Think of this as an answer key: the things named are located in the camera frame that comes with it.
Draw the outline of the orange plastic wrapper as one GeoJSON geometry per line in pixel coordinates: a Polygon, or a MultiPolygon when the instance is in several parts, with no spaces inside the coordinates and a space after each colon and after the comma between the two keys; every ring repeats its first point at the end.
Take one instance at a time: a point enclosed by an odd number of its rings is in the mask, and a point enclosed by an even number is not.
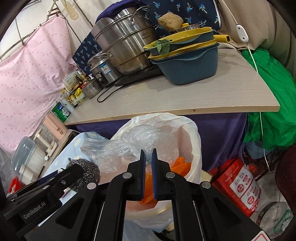
{"type": "Polygon", "coordinates": [[[142,205],[156,204],[157,201],[172,200],[176,207],[192,201],[190,184],[184,178],[191,169],[191,163],[185,162],[184,157],[178,157],[171,169],[167,162],[159,161],[159,193],[158,200],[154,199],[152,174],[145,180],[144,198],[142,205]]]}

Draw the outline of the clear plastic bag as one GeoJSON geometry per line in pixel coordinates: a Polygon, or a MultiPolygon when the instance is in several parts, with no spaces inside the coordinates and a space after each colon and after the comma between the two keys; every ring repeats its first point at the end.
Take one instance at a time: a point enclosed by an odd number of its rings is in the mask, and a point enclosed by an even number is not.
{"type": "Polygon", "coordinates": [[[141,149],[145,152],[146,164],[150,166],[154,148],[158,158],[170,165],[179,157],[175,136],[168,130],[149,125],[135,126],[128,132],[123,132],[118,140],[87,138],[80,147],[81,152],[99,166],[103,173],[118,171],[123,160],[139,160],[141,149]]]}

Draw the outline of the steel wool scrubber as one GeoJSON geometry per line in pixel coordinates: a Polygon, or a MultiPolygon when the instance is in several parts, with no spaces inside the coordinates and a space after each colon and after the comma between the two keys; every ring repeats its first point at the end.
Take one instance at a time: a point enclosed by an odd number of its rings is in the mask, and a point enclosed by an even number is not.
{"type": "Polygon", "coordinates": [[[80,191],[84,186],[89,183],[99,184],[101,180],[100,169],[99,167],[85,158],[71,159],[68,158],[68,163],[66,168],[78,164],[83,168],[83,175],[80,179],[75,181],[69,188],[75,192],[80,191]]]}

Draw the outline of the white lined trash bin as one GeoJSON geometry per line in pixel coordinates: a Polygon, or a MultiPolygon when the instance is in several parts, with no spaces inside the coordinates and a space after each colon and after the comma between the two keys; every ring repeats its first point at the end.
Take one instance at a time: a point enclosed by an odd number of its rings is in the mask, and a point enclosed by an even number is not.
{"type": "Polygon", "coordinates": [[[152,150],[170,166],[183,157],[190,167],[186,180],[200,183],[202,172],[201,138],[196,124],[187,117],[171,113],[152,113],[136,116],[119,128],[110,140],[99,144],[95,163],[102,173],[116,173],[144,150],[147,156],[147,175],[152,174],[152,150]]]}

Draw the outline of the purple counter skirt cloth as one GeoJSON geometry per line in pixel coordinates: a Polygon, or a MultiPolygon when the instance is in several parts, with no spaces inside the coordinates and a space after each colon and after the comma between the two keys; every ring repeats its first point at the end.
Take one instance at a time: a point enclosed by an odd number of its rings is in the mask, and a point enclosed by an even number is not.
{"type": "Polygon", "coordinates": [[[223,164],[240,151],[246,113],[198,114],[187,118],[198,128],[203,170],[223,164]]]}

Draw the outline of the red plastic bag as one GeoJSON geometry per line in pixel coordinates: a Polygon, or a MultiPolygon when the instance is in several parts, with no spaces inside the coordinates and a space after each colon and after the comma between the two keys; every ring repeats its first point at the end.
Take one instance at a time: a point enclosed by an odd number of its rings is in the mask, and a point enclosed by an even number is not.
{"type": "Polygon", "coordinates": [[[226,161],[210,171],[212,184],[247,217],[255,213],[261,188],[239,157],[226,161]]]}

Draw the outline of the black induction cooker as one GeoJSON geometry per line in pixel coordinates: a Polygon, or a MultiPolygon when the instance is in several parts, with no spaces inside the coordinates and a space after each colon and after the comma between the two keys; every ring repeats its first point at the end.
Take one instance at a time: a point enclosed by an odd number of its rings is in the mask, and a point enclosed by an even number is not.
{"type": "Polygon", "coordinates": [[[161,77],[163,75],[164,74],[162,73],[162,71],[156,65],[151,65],[138,73],[128,76],[122,76],[115,82],[114,86],[127,86],[139,81],[145,81],[151,78],[161,77]]]}

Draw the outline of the small steel pot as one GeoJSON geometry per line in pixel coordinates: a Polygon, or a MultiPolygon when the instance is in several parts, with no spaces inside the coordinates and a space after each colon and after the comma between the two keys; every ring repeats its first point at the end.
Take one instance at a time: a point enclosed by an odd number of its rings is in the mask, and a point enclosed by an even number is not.
{"type": "Polygon", "coordinates": [[[86,82],[84,87],[82,88],[83,94],[88,99],[92,99],[93,97],[95,97],[101,90],[102,90],[102,86],[100,85],[99,81],[96,79],[92,79],[86,82]]]}

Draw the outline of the white bottle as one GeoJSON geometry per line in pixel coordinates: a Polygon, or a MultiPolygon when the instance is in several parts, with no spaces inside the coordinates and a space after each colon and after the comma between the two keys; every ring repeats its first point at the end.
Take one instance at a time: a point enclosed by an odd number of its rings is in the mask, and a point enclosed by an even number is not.
{"type": "Polygon", "coordinates": [[[70,112],[70,113],[73,113],[74,110],[75,110],[75,107],[73,104],[71,104],[65,97],[63,97],[61,99],[61,102],[62,104],[67,108],[67,110],[70,112]]]}

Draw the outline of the dark soy sauce bottle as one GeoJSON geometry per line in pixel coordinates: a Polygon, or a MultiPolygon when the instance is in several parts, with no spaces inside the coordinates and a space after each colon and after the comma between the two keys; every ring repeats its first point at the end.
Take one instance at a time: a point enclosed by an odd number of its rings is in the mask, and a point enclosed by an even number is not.
{"type": "Polygon", "coordinates": [[[79,84],[79,88],[83,89],[83,87],[84,87],[83,79],[80,77],[79,74],[74,74],[74,77],[75,77],[77,83],[79,84]]]}

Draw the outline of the silver rice cooker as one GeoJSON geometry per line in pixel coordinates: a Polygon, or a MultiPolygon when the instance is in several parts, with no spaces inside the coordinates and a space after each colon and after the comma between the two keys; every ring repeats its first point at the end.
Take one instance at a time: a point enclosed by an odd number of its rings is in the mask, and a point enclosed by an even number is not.
{"type": "Polygon", "coordinates": [[[121,78],[122,73],[112,64],[112,54],[99,52],[88,60],[88,66],[102,87],[107,87],[121,78]]]}

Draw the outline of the white cardboard box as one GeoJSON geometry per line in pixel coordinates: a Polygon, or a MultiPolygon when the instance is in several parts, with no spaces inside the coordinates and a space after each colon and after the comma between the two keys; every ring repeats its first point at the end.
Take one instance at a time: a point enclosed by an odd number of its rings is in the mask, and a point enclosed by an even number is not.
{"type": "Polygon", "coordinates": [[[78,84],[78,81],[76,79],[77,74],[77,71],[73,71],[63,79],[63,84],[67,90],[72,91],[74,87],[78,84]]]}

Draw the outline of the pink dotted curtain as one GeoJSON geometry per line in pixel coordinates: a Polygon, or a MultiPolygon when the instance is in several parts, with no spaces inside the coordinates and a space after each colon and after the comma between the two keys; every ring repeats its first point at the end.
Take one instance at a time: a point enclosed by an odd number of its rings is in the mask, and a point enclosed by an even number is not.
{"type": "Polygon", "coordinates": [[[14,153],[61,95],[63,79],[76,69],[70,34],[58,16],[39,27],[1,63],[1,147],[14,153]]]}

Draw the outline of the large stainless steamer pot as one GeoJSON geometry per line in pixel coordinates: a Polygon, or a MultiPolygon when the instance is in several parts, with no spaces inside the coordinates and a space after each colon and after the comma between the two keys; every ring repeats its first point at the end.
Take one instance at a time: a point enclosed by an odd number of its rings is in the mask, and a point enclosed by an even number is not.
{"type": "Polygon", "coordinates": [[[157,39],[147,13],[150,6],[123,9],[112,18],[101,18],[91,33],[103,53],[123,75],[131,75],[150,65],[144,46],[157,39]]]}

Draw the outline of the brown loofah sponge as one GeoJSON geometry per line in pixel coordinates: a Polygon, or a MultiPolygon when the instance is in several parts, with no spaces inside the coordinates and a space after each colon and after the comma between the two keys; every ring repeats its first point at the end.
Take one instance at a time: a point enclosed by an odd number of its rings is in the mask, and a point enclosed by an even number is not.
{"type": "Polygon", "coordinates": [[[177,30],[183,24],[183,22],[184,21],[180,16],[172,12],[168,12],[158,18],[158,24],[168,32],[177,30]]]}

